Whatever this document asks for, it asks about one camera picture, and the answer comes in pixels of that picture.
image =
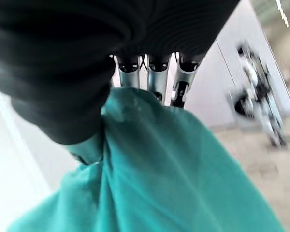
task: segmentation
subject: beige floor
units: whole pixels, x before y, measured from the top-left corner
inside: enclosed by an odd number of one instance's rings
[[[290,136],[290,118],[285,122],[285,132]],[[257,132],[229,130],[216,135],[238,159],[290,231],[290,144],[287,149],[274,150],[266,136]]]

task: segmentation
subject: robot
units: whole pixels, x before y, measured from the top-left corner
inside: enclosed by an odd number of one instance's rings
[[[270,75],[267,66],[263,65],[259,56],[248,46],[237,47],[240,63],[249,79],[245,89],[244,115],[255,119],[261,129],[269,137],[275,147],[286,146],[283,122],[272,94]]]
[[[161,104],[164,104],[171,54],[162,56],[147,54],[147,57],[147,90],[154,93]],[[191,56],[179,53],[172,88],[171,106],[184,108],[187,94],[191,89],[197,69],[203,58],[204,55]],[[141,67],[139,56],[129,58],[117,56],[117,61],[121,86],[139,88],[139,71]]]

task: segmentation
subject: white robot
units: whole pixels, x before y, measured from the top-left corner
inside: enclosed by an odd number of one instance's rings
[[[251,113],[251,117],[259,123],[273,146],[285,146],[287,142],[282,120],[279,112],[272,107],[275,101],[267,67],[263,66],[259,56],[248,45],[238,46],[237,51],[240,63],[249,79],[245,99],[246,114]]]

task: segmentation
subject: ceiling light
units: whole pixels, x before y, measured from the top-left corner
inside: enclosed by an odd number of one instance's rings
[[[277,3],[277,7],[278,7],[278,9],[281,10],[282,8],[281,8],[280,0],[276,0],[276,3]]]

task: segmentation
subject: white wall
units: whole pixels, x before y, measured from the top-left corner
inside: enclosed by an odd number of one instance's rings
[[[185,108],[209,127],[234,124],[226,99],[232,89],[234,82],[215,41],[198,69]]]
[[[0,94],[0,232],[51,192],[5,103]]]

